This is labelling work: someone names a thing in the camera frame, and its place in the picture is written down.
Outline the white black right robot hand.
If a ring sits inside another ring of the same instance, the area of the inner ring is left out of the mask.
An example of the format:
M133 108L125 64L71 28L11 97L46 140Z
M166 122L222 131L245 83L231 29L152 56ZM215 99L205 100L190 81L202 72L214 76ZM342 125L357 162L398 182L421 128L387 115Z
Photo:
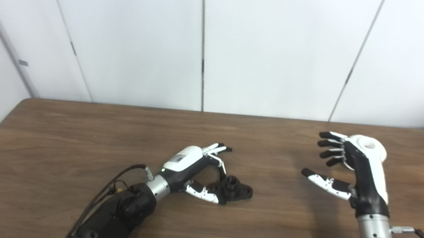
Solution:
M353 170L356 182L350 184L329 178L309 168L304 168L302 175L327 193L348 200L357 217L375 214L389 218L389 196L383 168L388 155L384 145L361 134L347 136L322 131L319 137L317 145L326 148L319 157L326 159L328 167L344 164Z

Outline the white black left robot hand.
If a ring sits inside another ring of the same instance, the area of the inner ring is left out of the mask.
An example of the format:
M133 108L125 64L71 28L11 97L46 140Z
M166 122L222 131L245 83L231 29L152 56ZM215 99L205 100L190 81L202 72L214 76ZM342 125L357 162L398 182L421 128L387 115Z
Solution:
M223 143L214 143L207 147L188 146L166 161L156 177L162 179L168 194L186 192L198 199L225 205L227 203L225 198L195 181L194 177L212 165L218 169L220 181L223 181L227 171L218 154L232 150Z

